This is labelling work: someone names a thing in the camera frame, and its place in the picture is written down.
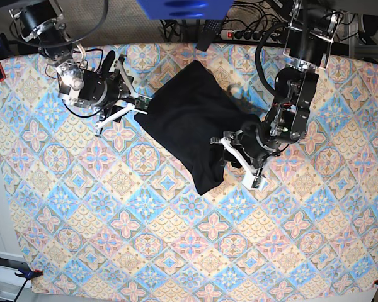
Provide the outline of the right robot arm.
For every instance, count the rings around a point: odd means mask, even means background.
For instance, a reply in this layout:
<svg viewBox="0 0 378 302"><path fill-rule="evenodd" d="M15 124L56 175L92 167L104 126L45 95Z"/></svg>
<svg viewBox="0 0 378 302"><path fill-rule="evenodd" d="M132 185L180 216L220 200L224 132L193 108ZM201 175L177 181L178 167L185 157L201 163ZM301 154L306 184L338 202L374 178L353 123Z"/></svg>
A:
<svg viewBox="0 0 378 302"><path fill-rule="evenodd" d="M9 14L13 37L37 48L55 69L65 107L89 109L97 116L97 136L108 123L121 121L129 112L147 113L151 98L134 89L133 78L123 66L125 56L110 51L102 55L97 68L89 67L87 50L79 39L66 33L63 10L57 1L18 1Z"/></svg>

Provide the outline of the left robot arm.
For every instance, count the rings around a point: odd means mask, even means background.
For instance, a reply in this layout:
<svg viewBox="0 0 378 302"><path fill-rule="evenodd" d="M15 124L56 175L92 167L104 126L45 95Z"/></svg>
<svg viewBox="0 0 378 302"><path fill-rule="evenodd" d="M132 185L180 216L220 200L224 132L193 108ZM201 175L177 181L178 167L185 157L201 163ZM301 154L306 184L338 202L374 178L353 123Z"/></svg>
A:
<svg viewBox="0 0 378 302"><path fill-rule="evenodd" d="M326 67L333 37L343 17L341 11L316 1L294 1L288 22L272 25L261 37L255 51L258 77L273 96L263 121L245 122L235 132L226 131L211 143L221 145L222 163L228 162L253 177L260 177L270 157L279 156L307 133L310 106L318 83L317 69ZM261 52L270 35L286 30L283 54L290 61L270 85L261 63Z"/></svg>

